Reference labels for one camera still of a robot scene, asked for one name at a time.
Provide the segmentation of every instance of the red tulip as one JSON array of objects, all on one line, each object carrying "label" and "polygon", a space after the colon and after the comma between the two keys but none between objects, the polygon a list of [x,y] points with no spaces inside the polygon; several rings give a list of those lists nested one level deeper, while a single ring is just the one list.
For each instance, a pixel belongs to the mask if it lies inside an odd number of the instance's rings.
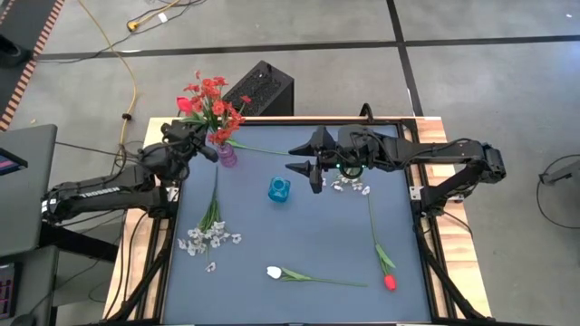
[{"label": "red tulip", "polygon": [[178,108],[185,113],[191,113],[193,111],[193,105],[187,97],[183,96],[178,96]]},{"label": "red tulip", "polygon": [[395,277],[391,274],[388,274],[384,277],[384,286],[391,292],[397,289],[397,282],[395,281]]}]

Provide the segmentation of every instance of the white tulip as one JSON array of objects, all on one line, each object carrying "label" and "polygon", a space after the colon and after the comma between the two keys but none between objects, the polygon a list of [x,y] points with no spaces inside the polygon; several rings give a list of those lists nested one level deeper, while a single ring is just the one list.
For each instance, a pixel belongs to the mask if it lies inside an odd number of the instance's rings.
[{"label": "white tulip", "polygon": [[270,275],[270,277],[272,277],[275,280],[279,279],[280,276],[282,276],[282,270],[280,269],[280,267],[268,266],[266,272],[268,273],[268,275]]}]

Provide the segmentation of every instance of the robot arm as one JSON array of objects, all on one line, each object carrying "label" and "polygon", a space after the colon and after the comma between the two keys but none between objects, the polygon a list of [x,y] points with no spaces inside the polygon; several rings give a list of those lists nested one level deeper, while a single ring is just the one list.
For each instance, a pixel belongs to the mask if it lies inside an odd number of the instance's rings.
[{"label": "robot arm", "polygon": [[365,168],[392,172],[418,163],[465,164],[465,168],[440,185],[423,187],[415,195],[421,212],[428,215],[441,215],[449,198],[469,196],[479,182],[493,184],[506,176],[501,153],[488,144],[471,139],[416,144],[360,125],[341,127],[338,141],[334,141],[325,127],[318,127],[306,144],[288,153],[316,157],[314,165],[310,161],[286,165],[307,176],[316,194],[322,191],[322,171],[331,168],[338,168],[344,177],[358,178]]},{"label": "robot arm", "polygon": [[[135,165],[122,168],[116,175],[53,187],[43,197],[43,219],[56,224],[80,213],[128,208],[141,208],[151,217],[166,217],[166,187],[187,177],[189,160],[198,153],[214,162],[218,154],[206,147],[207,129],[202,125],[174,120],[171,125],[163,124],[161,132],[162,143],[146,147],[133,161]],[[160,186],[156,186],[155,177]]]}]

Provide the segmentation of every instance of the black box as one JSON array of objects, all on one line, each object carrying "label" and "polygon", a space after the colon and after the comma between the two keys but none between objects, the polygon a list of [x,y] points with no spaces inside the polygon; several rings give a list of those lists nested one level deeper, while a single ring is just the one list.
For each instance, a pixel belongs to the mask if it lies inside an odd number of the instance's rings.
[{"label": "black box", "polygon": [[294,115],[294,78],[268,62],[260,61],[223,99],[232,102],[234,108],[239,110],[243,95],[252,99],[242,112],[245,116]]}]

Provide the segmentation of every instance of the yellow cable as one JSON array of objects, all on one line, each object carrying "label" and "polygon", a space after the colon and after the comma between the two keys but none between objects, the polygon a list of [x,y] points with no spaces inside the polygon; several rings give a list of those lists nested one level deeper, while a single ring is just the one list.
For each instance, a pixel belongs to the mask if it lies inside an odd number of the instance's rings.
[{"label": "yellow cable", "polygon": [[[89,9],[84,5],[84,2],[82,0],[79,0],[79,4],[81,4],[82,9],[84,9],[84,11],[87,13],[87,15],[90,16],[90,18],[92,19],[94,24],[96,24],[97,27],[99,27],[99,30],[101,31],[102,37],[105,38],[105,41],[107,41],[107,44],[109,45],[108,49],[111,50],[111,52],[115,53],[115,55],[117,55],[117,57],[119,57],[119,59],[121,59],[121,61],[123,62],[123,64],[127,68],[127,71],[129,71],[130,78],[133,80],[133,98],[131,99],[129,108],[127,109],[127,111],[125,111],[125,113],[132,114],[133,110],[135,109],[135,101],[137,100],[137,81],[135,80],[135,74],[133,74],[133,71],[131,70],[131,68],[129,67],[129,65],[125,61],[125,59],[123,59],[123,57],[112,48],[112,43],[109,40],[109,37],[107,37],[107,34],[105,33],[105,31],[102,30],[102,27],[99,24],[99,22],[97,22],[97,20],[92,16]],[[120,146],[119,151],[121,151],[121,146],[125,143],[125,130],[126,129],[127,129],[127,119],[123,119],[123,125],[121,127],[121,136],[119,138],[119,146]]]},{"label": "yellow cable", "polygon": [[149,21],[149,19],[155,17],[156,14],[161,14],[164,11],[170,9],[172,6],[176,5],[179,1],[181,0],[175,0],[174,2],[164,6],[163,8],[161,8],[159,11],[151,13],[146,15],[145,17],[138,19],[137,22],[128,22],[127,23],[127,28],[129,28],[129,31],[131,32],[135,32],[135,30],[137,30],[137,28],[139,27],[140,24],[146,23]]}]

